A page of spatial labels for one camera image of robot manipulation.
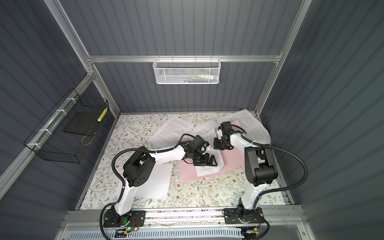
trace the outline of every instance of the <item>floral pattern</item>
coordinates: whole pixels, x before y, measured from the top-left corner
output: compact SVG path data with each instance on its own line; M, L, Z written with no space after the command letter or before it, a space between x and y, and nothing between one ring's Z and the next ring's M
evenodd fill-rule
M192 123L194 127L199 127L207 121L216 121L225 115L227 113L120 115L80 209L101 209L107 203L117 200L115 191L118 187L119 179L111 170L111 161L122 149L140 146L156 148L148 139L167 120L175 116ZM115 165L120 174L123 172L122 167L124 163L132 154L133 152L128 152L117 159ZM226 174L182 184L180 182L177 162L173 161L171 163L173 168L167 199L135 198L132 206L133 209L234 206L237 205L239 197L244 194L247 181L244 166L238 167ZM274 180L268 188L278 187L276 180ZM261 205L285 204L281 192L265 194L261 197L259 203Z

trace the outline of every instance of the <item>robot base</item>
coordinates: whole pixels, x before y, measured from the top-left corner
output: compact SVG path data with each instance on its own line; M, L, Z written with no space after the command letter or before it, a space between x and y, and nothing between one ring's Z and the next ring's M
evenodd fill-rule
M113 207L112 210L106 212L104 216L103 227L105 228L120 227L120 226L133 227L134 222L135 222L135 227L142 227L144 226L144 220L145 220L145 211L130 211L127 214L119 216Z
M257 208L256 211L260 216L263 216L263 211L261 208ZM223 213L225 216L225 224L242 224L242 223L263 223L264 220L259 218L255 214L255 210L245 209L241 203L241 199L237 208L227 208L223 209Z

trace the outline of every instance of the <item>white wire basket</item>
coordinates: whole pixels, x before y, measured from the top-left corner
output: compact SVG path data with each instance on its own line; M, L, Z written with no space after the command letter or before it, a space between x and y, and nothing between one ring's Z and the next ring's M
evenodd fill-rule
M153 71L158 84L218 84L220 59L210 61L153 60Z

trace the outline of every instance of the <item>black wire basket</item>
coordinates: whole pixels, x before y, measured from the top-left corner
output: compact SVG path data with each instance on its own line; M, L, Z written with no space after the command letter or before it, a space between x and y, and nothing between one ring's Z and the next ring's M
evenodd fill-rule
M38 138L30 136L24 143L43 160L80 163L108 111L103 98L76 95L68 100L51 123L38 130Z

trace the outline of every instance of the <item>gray corrugated wall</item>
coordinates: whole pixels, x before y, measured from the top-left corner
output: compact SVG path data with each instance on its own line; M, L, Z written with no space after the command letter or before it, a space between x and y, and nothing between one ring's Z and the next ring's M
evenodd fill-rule
M151 63L96 63L122 112L255 109L274 63L222 63L219 84L156 84Z
M90 55L275 55L300 0L61 1ZM253 110L273 63L223 63L220 83L158 85L150 63L97 63L121 112Z
M300 1L61 3L90 55L273 55Z
M86 72L43 1L0 1L0 173ZM86 95L100 97L91 84ZM0 200L0 239L53 239L73 210L114 118L104 117L81 164L34 157Z
M382 239L384 2L314 1L262 111L272 144L297 153L292 191L322 239ZM288 182L302 175L278 154Z
M100 97L91 84L84 95ZM34 157L0 200L0 239L52 240L68 210L74 210L114 117L105 115L80 164Z
M43 1L0 1L0 173L86 72Z

